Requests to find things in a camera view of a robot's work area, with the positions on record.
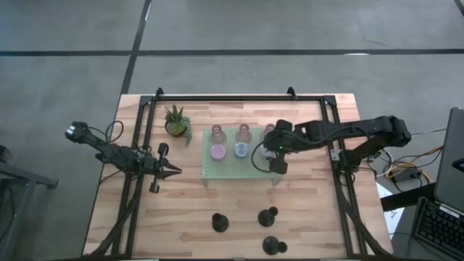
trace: black metal frame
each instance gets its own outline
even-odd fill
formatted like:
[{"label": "black metal frame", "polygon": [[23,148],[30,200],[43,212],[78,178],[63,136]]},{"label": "black metal frame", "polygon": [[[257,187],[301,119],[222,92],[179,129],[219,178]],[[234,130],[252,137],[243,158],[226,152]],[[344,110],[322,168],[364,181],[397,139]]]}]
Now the black metal frame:
[{"label": "black metal frame", "polygon": [[37,184],[42,184],[48,189],[55,189],[58,186],[58,180],[47,178],[18,167],[13,167],[3,162],[0,162],[0,174],[9,177],[0,179],[0,195],[3,195],[7,186],[11,186],[13,183],[23,185],[25,188],[19,199],[20,203],[15,207],[14,213],[12,213],[14,216],[12,217],[11,225],[5,228],[7,231],[5,232],[3,240],[0,241],[0,260],[9,260],[19,235],[25,208],[34,192],[34,188]]},{"label": "black metal frame", "polygon": [[[132,139],[132,146],[135,149],[135,144],[138,142],[140,136],[140,130],[142,125],[142,118],[144,116],[145,107],[149,104],[149,114],[147,118],[145,136],[144,136],[144,146],[148,146],[151,138],[151,130],[154,121],[154,109],[156,107],[157,102],[181,102],[181,101],[295,101],[295,102],[319,102],[320,109],[322,112],[323,120],[329,121],[328,117],[328,107],[331,108],[333,112],[333,118],[335,123],[340,123],[340,117],[338,113],[338,108],[336,104],[335,96],[302,96],[297,95],[295,90],[290,87],[286,94],[284,95],[192,95],[192,96],[168,96],[164,95],[164,91],[159,88],[154,96],[141,96],[140,102],[138,106],[137,118],[136,118],[136,125],[134,128],[134,134]],[[338,140],[340,149],[345,148],[344,141]],[[328,146],[329,154],[331,149],[334,149],[334,145],[330,144]],[[333,174],[333,181],[335,185],[335,192],[337,202],[339,203],[339,216],[341,221],[341,231],[344,237],[344,245],[347,252],[347,256],[351,257],[356,255],[353,251],[352,246],[352,239],[349,233],[349,225],[347,219],[347,212],[345,208],[342,207],[342,204],[345,203],[346,198],[344,196],[343,188],[341,186],[340,175],[341,170],[339,169],[338,165],[331,157],[329,157],[332,166],[332,174]],[[118,212],[118,219],[115,226],[109,232],[108,236],[105,240],[103,240],[100,247],[90,254],[92,257],[99,256],[99,258],[103,259],[111,259],[111,260],[118,260],[118,259],[130,259],[132,255],[132,248],[133,248],[133,240],[136,232],[136,224],[137,224],[137,216],[138,216],[138,206],[140,204],[141,198],[141,190],[143,186],[144,175],[141,174],[137,178],[136,181],[136,188],[133,192],[133,196],[127,204],[129,199],[129,189],[131,187],[131,177],[127,175],[124,180],[123,185],[123,192],[121,194],[121,202],[120,208]],[[355,188],[353,186],[353,182],[350,178],[347,178],[347,189],[349,194],[349,203],[353,212],[359,217],[359,209],[357,205],[356,193]],[[120,253],[120,237],[121,237],[121,230],[125,221],[130,217],[130,225],[128,230],[128,240],[125,247],[125,251],[123,254]],[[367,254],[367,247],[365,244],[365,239],[360,231],[357,230],[357,242],[360,247],[360,254]],[[112,245],[111,255],[105,256],[104,254],[109,249],[110,245]]]}]

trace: plant pot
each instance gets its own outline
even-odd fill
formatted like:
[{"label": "plant pot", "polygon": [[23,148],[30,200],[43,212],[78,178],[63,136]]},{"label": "plant pot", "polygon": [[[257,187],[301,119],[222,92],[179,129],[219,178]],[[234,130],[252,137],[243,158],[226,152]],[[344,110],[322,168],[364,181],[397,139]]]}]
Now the plant pot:
[{"label": "plant pot", "polygon": [[181,137],[187,131],[187,127],[184,127],[183,130],[179,134],[174,135],[174,134],[169,132],[169,129],[167,128],[167,125],[169,125],[168,122],[165,123],[165,130],[166,130],[167,134],[171,135],[172,137]]}]

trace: black stripe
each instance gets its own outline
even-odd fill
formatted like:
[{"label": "black stripe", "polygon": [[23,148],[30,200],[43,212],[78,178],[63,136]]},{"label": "black stripe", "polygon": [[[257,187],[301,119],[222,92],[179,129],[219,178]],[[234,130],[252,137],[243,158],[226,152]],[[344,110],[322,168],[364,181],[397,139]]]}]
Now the black stripe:
[{"label": "black stripe", "polygon": [[140,22],[138,23],[136,38],[134,39],[133,46],[132,46],[132,53],[130,54],[128,67],[125,70],[123,86],[121,87],[120,94],[127,94],[129,92],[129,86],[131,85],[133,69],[136,66],[138,49],[140,48],[140,45],[142,42],[142,36],[144,34],[144,29],[145,29],[145,24],[146,24],[145,18],[148,14],[151,3],[152,3],[152,0],[145,0],[144,8],[142,9],[142,15],[140,16]]},{"label": "black stripe", "polygon": [[461,2],[461,0],[455,0],[455,3],[457,5],[457,8],[459,9],[459,11],[461,12],[461,14],[464,16],[464,5]]},{"label": "black stripe", "polygon": [[105,57],[129,55],[131,55],[131,51],[0,51],[0,57]]},{"label": "black stripe", "polygon": [[143,57],[207,57],[207,56],[262,56],[262,55],[414,55],[464,54],[464,49],[242,49],[242,50],[146,50]]}]

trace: potted plant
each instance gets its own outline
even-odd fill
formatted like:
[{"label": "potted plant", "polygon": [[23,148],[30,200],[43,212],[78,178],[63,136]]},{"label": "potted plant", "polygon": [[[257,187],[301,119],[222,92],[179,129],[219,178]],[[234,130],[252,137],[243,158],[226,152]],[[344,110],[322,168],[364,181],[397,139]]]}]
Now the potted plant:
[{"label": "potted plant", "polygon": [[166,123],[165,130],[172,137],[181,137],[185,134],[186,146],[191,141],[191,123],[190,118],[182,115],[183,107],[177,110],[177,106],[173,105],[173,111],[166,108]]}]

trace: wooden table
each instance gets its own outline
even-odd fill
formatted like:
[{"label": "wooden table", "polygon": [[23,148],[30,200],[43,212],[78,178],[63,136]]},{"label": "wooden table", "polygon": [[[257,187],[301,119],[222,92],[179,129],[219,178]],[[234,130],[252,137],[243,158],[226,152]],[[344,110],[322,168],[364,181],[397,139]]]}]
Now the wooden table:
[{"label": "wooden table", "polygon": [[[342,122],[359,120],[353,94],[335,94]],[[119,145],[131,145],[139,95],[123,95],[116,120],[124,122]],[[150,145],[160,142],[170,146],[167,158],[183,169],[183,174],[160,182],[160,193],[149,192],[152,176],[146,175],[138,212],[133,257],[152,258],[316,258],[345,257],[343,236],[334,191],[327,148],[291,154],[289,171],[272,186],[267,180],[210,181],[208,188],[200,180],[202,168],[202,134],[204,128],[220,124],[237,128],[265,126],[278,119],[292,123],[322,120],[320,105],[313,101],[183,101],[184,115],[191,118],[193,140],[185,147],[185,138],[172,138],[164,129],[165,107],[157,102]],[[145,127],[142,125],[141,140]],[[113,133],[118,134],[119,127]],[[362,138],[346,140],[348,148],[356,147]],[[103,175],[116,171],[106,165]],[[123,187],[123,175],[106,180],[98,190],[86,239],[84,253],[94,250],[115,224]],[[376,182],[372,172],[356,174],[355,189],[361,218],[368,230],[387,251],[392,245],[384,220]],[[257,222],[260,210],[276,206],[275,224],[263,228]],[[211,227],[215,212],[230,220],[225,233]],[[357,249],[354,226],[350,223],[353,244]],[[275,236],[288,244],[284,254],[269,256],[262,250],[262,240]],[[121,248],[125,246],[123,234]]]}]

